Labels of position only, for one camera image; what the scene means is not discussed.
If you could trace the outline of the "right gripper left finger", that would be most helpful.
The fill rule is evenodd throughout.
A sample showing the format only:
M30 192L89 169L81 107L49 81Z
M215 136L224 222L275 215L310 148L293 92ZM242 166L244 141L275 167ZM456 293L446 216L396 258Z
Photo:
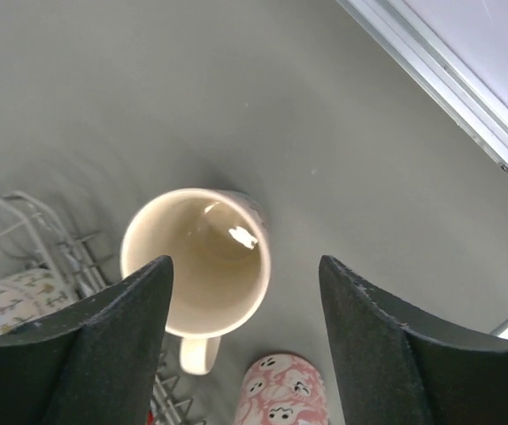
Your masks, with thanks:
M173 293L161 256L0 336L0 424L144 424Z

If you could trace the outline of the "cream coral pattern mug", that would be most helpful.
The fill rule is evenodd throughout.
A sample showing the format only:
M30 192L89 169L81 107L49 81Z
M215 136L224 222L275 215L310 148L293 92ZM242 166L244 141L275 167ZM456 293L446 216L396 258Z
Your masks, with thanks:
M165 329L181 338L180 365L206 375L220 339L260 307L272 271L267 222L242 192L187 188L160 195L129 223L120 270L132 274L159 256L173 261Z

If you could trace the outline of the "white floral mug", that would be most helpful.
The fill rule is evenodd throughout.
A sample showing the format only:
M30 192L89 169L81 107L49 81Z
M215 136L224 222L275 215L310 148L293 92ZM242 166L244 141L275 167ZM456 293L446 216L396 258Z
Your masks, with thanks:
M0 335L79 300L75 289L45 268L0 279Z

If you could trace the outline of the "pink mug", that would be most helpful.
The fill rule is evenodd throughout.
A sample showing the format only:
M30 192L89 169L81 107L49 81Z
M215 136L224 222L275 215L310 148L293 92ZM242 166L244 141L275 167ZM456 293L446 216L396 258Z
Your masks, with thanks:
M247 370L233 420L239 425L329 424L318 369L291 353L274 353Z

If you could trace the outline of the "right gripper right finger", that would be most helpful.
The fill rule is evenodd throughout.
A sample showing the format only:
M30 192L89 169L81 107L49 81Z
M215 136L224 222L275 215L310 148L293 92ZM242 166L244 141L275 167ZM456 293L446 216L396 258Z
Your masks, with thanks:
M348 424L508 424L508 340L463 328L324 256L321 303Z

